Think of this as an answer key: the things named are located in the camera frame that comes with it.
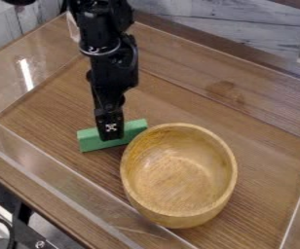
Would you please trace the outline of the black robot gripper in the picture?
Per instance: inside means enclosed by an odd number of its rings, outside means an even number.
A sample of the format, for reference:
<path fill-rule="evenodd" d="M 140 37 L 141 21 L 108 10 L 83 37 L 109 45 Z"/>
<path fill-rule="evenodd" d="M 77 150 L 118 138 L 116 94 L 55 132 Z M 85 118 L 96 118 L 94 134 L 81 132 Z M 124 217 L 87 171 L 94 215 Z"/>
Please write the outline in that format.
<path fill-rule="evenodd" d="M 125 93 L 138 86 L 138 47 L 133 35 L 81 36 L 79 51 L 89 57 L 87 81 L 94 115 L 104 141 L 125 136 Z"/>

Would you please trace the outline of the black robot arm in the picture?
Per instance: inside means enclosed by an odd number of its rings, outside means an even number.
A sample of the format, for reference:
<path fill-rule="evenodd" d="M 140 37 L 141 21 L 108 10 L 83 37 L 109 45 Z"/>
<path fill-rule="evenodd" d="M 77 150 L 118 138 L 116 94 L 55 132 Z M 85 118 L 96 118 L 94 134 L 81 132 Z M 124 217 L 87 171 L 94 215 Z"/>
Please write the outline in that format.
<path fill-rule="evenodd" d="M 78 48 L 89 57 L 86 80 L 104 141 L 125 136 L 125 93 L 138 85 L 138 47 L 132 34 L 133 7 L 128 0 L 66 0 L 79 32 Z"/>

